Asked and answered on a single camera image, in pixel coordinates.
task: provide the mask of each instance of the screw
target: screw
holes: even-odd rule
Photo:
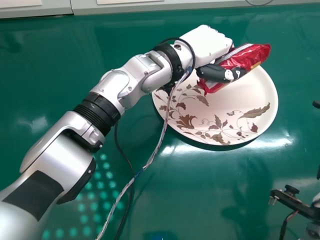
[[[181,51],[181,45],[179,45],[179,44],[175,44],[175,45],[174,45],[174,48]]]
[[[275,205],[279,199],[280,199],[279,197],[274,196],[274,201],[273,201],[272,205]]]
[[[268,202],[268,205],[270,205],[272,203],[272,200],[274,199],[272,196],[269,197],[269,202]]]

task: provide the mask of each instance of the cable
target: cable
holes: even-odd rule
[[[169,109],[170,109],[170,104],[171,104],[171,98],[172,95],[174,93],[174,91],[176,90],[176,88],[179,86],[180,83],[182,83],[189,75],[190,72],[192,72],[193,69],[191,67],[188,67],[187,71],[183,74],[183,76],[181,77],[181,79],[177,82],[177,84],[175,85],[175,87],[172,89],[169,97],[168,97],[168,101],[167,101],[167,108],[166,108],[166,113],[165,113],[165,119],[164,119],[164,123],[163,123],[163,128],[160,134],[160,138],[159,141],[153,151],[153,153],[151,154],[150,158],[148,159],[147,163],[145,164],[145,166],[143,168],[140,169],[140,171],[133,177],[131,178],[131,180],[124,186],[124,188],[122,189],[122,191],[120,192],[120,194],[118,195],[118,197],[116,198],[115,202],[113,203],[111,210],[108,214],[108,217],[106,218],[106,221],[100,231],[100,233],[98,234],[98,236],[96,237],[95,240],[101,240],[101,238],[103,237],[103,235],[105,234],[105,231],[109,225],[110,219],[112,217],[112,215],[114,214],[114,211],[116,210],[116,207],[118,205],[118,203],[120,202],[121,198],[123,197],[123,195],[126,193],[126,191],[128,190],[128,188],[134,183],[135,179],[144,171],[146,170],[153,162],[156,154],[159,151],[159,148],[161,146],[161,143],[164,139],[165,136],[165,132],[167,130],[167,126],[168,126],[168,118],[169,118]]]
[[[298,213],[299,211],[293,211],[291,212],[288,216],[286,216],[285,220],[283,221],[283,224],[281,226],[280,230],[280,236],[279,240],[284,240],[285,234],[286,234],[286,229],[287,229],[287,223]]]
[[[119,153],[122,155],[122,157],[126,160],[126,162],[128,163],[129,167],[130,167],[130,170],[131,170],[131,173],[132,173],[132,177],[135,176],[135,171],[134,171],[134,168],[132,167],[132,164],[131,162],[129,161],[127,155],[124,153],[124,151],[122,150],[122,148],[120,147],[119,145],[119,142],[118,142],[118,123],[115,124],[115,129],[114,129],[114,142],[115,142],[115,146],[116,148],[118,149]],[[122,230],[125,226],[125,223],[127,221],[127,218],[128,218],[128,214],[129,214],[129,210],[132,206],[132,201],[133,201],[133,198],[134,198],[134,185],[132,184],[130,186],[130,192],[129,192],[129,199],[128,199],[128,204],[126,206],[126,209],[125,209],[125,212],[123,214],[123,217],[122,217],[122,220],[120,222],[120,225],[118,227],[118,230],[116,231],[116,235],[114,237],[114,240],[118,240],[120,238],[120,235],[122,233]]]
[[[254,7],[262,7],[262,6],[266,6],[270,3],[272,3],[274,0],[269,0],[267,1],[266,3],[262,3],[262,4],[254,4],[252,2],[250,2],[249,0],[245,0],[248,4],[250,4],[251,6],[254,6]]]

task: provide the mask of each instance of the wire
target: wire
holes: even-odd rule
[[[166,133],[166,130],[167,130],[167,127],[168,127],[168,119],[169,119],[169,110],[170,110],[170,104],[171,104],[171,98],[175,92],[175,90],[177,89],[177,87],[184,81],[186,80],[190,75],[191,73],[193,72],[193,70],[195,69],[195,66],[196,66],[196,54],[195,54],[195,51],[194,49],[192,48],[192,46],[185,40],[183,39],[180,39],[178,37],[172,37],[172,38],[169,38],[164,42],[166,41],[169,41],[169,40],[178,40],[178,41],[181,41],[183,43],[185,43],[189,48],[190,48],[190,51],[191,51],[191,54],[192,54],[192,66],[189,66],[185,73],[182,75],[182,77],[180,78],[180,80],[176,83],[176,85],[172,88],[170,94],[169,94],[169,97],[168,97],[168,100],[167,100],[167,105],[166,105],[166,111],[165,111],[165,119],[164,119],[164,123],[163,123],[163,127],[162,127],[162,131],[161,131],[161,134],[160,134],[160,138],[159,138],[159,141],[157,143],[157,145],[155,146],[154,150],[153,150],[153,153],[151,154],[151,156],[149,157],[148,161],[146,162],[145,166],[143,168],[140,169],[140,171],[134,176],[131,178],[131,180],[124,186],[124,188],[122,189],[122,191],[120,192],[120,194],[118,195],[118,197],[115,199],[115,202],[113,203],[111,209],[110,209],[110,212],[108,214],[108,217],[106,218],[106,221],[101,229],[101,231],[99,232],[98,236],[95,238],[95,240],[101,240],[101,238],[103,237],[103,235],[105,234],[106,230],[107,230],[107,227],[109,225],[109,222],[110,222],[110,219],[112,217],[112,215],[114,214],[114,211],[116,210],[116,207],[117,205],[119,204],[121,198],[123,197],[123,195],[126,193],[126,191],[128,190],[128,188],[134,183],[135,179],[143,172],[145,171],[151,164],[152,162],[154,161],[159,149],[160,149],[160,146],[163,142],[163,139],[165,137],[165,133]]]
[[[285,220],[283,221],[283,224],[281,226],[281,230],[280,230],[280,236],[279,236],[279,240],[283,240],[286,234],[286,230],[287,230],[287,223],[295,216],[297,215],[299,211],[293,211],[291,212],[288,216],[286,216]]]
[[[127,155],[124,153],[124,151],[122,150],[122,148],[119,145],[118,142],[118,123],[115,124],[115,129],[114,129],[114,142],[115,142],[115,146],[118,149],[119,153],[122,155],[122,157],[126,160],[126,162],[128,163],[131,173],[132,173],[132,177],[135,176],[135,171],[134,168],[132,167],[132,164],[130,162],[130,160],[128,159]],[[122,230],[126,224],[127,218],[128,218],[128,214],[129,214],[129,210],[132,206],[132,201],[134,198],[134,185],[132,184],[130,186],[130,192],[129,192],[129,199],[128,199],[128,204],[126,206],[125,212],[123,214],[122,220],[120,222],[120,225],[118,227],[118,230],[116,231],[114,240],[118,240],[120,238],[120,235],[122,233]]]
[[[163,123],[163,128],[161,131],[161,135],[159,138],[159,141],[153,151],[153,153],[151,154],[150,158],[148,159],[148,161],[146,162],[145,166],[143,168],[140,169],[140,171],[133,177],[131,178],[131,180],[124,186],[124,188],[122,189],[122,191],[120,192],[120,194],[118,195],[118,197],[116,198],[115,202],[113,203],[111,210],[108,214],[108,217],[106,218],[106,221],[100,231],[100,233],[98,234],[98,236],[96,237],[95,240],[101,240],[101,238],[103,237],[103,235],[106,232],[106,229],[109,225],[110,219],[112,217],[112,215],[114,214],[114,211],[116,210],[116,207],[118,205],[118,203],[120,202],[121,198],[123,197],[123,195],[126,193],[126,191],[128,190],[128,188],[134,183],[135,179],[144,171],[146,170],[153,162],[156,154],[159,151],[159,148],[162,144],[162,141],[164,139],[165,136],[165,132],[167,130],[167,126],[168,126],[168,119],[169,119],[169,109],[170,109],[170,104],[171,104],[171,98],[172,95],[174,93],[174,91],[176,90],[176,88],[185,80],[187,79],[187,77],[190,75],[190,72],[192,72],[193,69],[191,67],[188,67],[187,71],[183,74],[183,76],[181,77],[181,79],[177,82],[177,84],[174,86],[174,88],[172,89],[169,97],[168,97],[168,101],[167,101],[167,107],[166,107],[166,112],[165,112],[165,119],[164,119],[164,123]]]
[[[267,1],[266,3],[262,3],[262,4],[254,4],[252,2],[250,2],[249,0],[245,0],[248,4],[250,4],[251,6],[254,6],[254,7],[262,7],[262,6],[266,6],[270,3],[272,3],[274,0],[269,0]]]

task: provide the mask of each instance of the black cable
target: black cable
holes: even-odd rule
[[[262,7],[262,6],[266,6],[270,3],[272,3],[274,0],[269,0],[267,1],[266,3],[262,3],[262,4],[254,4],[252,2],[250,2],[249,0],[245,0],[248,4],[250,4],[251,6],[254,6],[254,7]]]
[[[134,178],[135,177],[135,171],[134,171],[134,168],[132,167],[132,164],[131,162],[129,161],[127,155],[124,153],[124,151],[122,150],[122,148],[120,147],[119,145],[119,142],[118,142],[118,123],[115,124],[115,128],[114,128],[114,142],[115,142],[115,146],[116,148],[118,149],[118,151],[120,152],[120,154],[122,155],[122,157],[126,160],[126,162],[128,163],[129,167],[130,167],[130,170],[131,170],[131,173],[132,173],[132,177]],[[130,192],[129,192],[129,199],[128,199],[128,204],[126,206],[126,209],[125,209],[125,212],[124,212],[124,215],[122,217],[122,220],[120,222],[120,225],[118,227],[118,230],[116,231],[116,235],[114,237],[114,240],[118,240],[120,238],[120,235],[122,233],[122,230],[125,226],[125,223],[127,221],[127,218],[128,218],[128,214],[129,214],[129,210],[131,208],[131,205],[132,205],[132,201],[133,201],[133,198],[134,198],[134,184],[132,184],[130,186]]]
[[[163,40],[161,43],[165,43],[165,42],[168,42],[168,41],[171,41],[171,40],[176,40],[176,41],[180,41],[180,42],[183,42],[185,45],[187,45],[187,47],[190,49],[191,51],[191,54],[192,54],[192,70],[195,69],[195,66],[196,66],[196,54],[195,54],[195,51],[193,49],[193,47],[186,41],[186,40],[183,40],[182,38],[179,38],[179,37],[170,37],[166,40]]]
[[[288,221],[289,221],[291,218],[293,218],[297,213],[298,213],[298,211],[293,211],[293,212],[291,212],[288,216],[286,216],[286,218],[284,219],[284,221],[283,221],[283,223],[282,223],[282,226],[281,226],[279,240],[284,240],[285,234],[286,234],[286,230],[287,230],[287,223],[288,223]]]

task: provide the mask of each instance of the black clamp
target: black clamp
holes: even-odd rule
[[[247,71],[241,67],[226,69],[217,64],[207,64],[196,69],[196,75],[208,81],[221,84],[229,84],[245,75]]]
[[[166,91],[168,95],[171,89],[175,86],[176,82],[184,75],[185,70],[182,67],[178,53],[175,49],[168,43],[160,43],[153,48],[154,51],[163,52],[169,59],[172,66],[172,78],[171,81],[166,85],[162,86],[160,89]]]

